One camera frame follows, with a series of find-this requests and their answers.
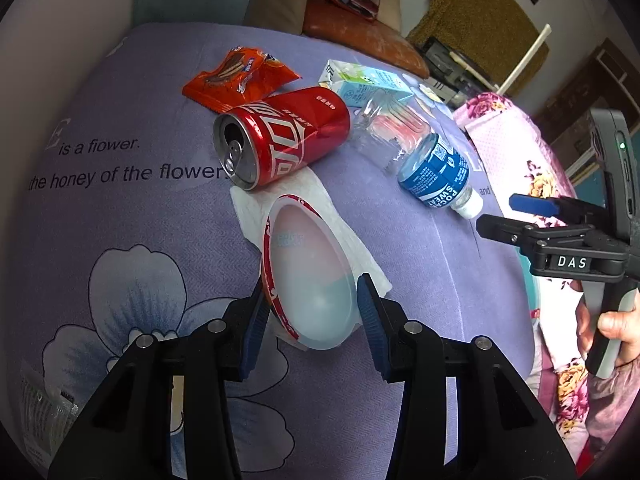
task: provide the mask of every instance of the crushed can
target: crushed can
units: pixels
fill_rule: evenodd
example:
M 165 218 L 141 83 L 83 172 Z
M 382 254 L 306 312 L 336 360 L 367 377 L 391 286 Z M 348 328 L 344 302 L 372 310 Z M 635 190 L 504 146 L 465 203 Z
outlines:
M 340 146 L 351 126 L 349 110 L 319 86 L 267 97 L 220 114 L 213 144 L 236 186 L 264 186 Z

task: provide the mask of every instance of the clear plastic bottle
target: clear plastic bottle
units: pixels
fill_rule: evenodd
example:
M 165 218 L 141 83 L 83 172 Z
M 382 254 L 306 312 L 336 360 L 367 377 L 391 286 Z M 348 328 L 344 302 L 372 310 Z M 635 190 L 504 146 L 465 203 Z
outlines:
M 466 219 L 480 214 L 482 197 L 468 180 L 468 163 L 446 141 L 440 123 L 434 119 L 432 128 L 385 91 L 359 110 L 349 141 L 425 205 L 450 206 Z
M 483 200 L 471 186 L 467 161 L 436 132 L 425 136 L 406 158 L 398 182 L 427 206 L 450 206 L 468 220 L 482 211 Z
M 395 176 L 430 131 L 429 124 L 414 110 L 377 90 L 358 111 L 349 141 L 377 167 Z

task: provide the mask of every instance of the floral blanket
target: floral blanket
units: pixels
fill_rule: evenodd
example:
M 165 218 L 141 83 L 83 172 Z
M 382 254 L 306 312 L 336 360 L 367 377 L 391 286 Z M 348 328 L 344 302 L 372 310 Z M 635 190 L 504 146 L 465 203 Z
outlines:
M 575 198 L 562 166 L 527 114 L 507 98 L 486 92 L 460 107 L 454 118 L 478 150 L 505 217 L 540 227 L 564 225 L 557 218 L 534 216 L 509 206 L 514 193 Z M 587 438 L 584 422 L 589 411 L 587 370 L 575 338 L 574 311 L 580 295 L 571 290 L 567 280 L 537 276 L 534 280 L 540 327 L 558 378 L 553 409 L 556 428 L 577 460 Z

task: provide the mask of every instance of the can opening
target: can opening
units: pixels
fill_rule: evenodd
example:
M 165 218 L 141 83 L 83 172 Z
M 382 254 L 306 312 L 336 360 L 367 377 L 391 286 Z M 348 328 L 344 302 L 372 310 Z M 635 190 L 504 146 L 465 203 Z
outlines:
M 229 123 L 225 126 L 225 142 L 230 145 L 234 140 L 240 144 L 241 148 L 244 148 L 244 135 L 240 126 L 235 123 Z

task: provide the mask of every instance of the cookie package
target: cookie package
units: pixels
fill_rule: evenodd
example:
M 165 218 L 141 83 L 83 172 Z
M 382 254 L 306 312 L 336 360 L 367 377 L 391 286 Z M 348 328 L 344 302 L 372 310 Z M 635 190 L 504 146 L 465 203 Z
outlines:
M 259 101 L 296 79 L 300 76 L 270 54 L 237 46 L 213 72 L 200 72 L 189 81 L 182 95 L 222 113 Z

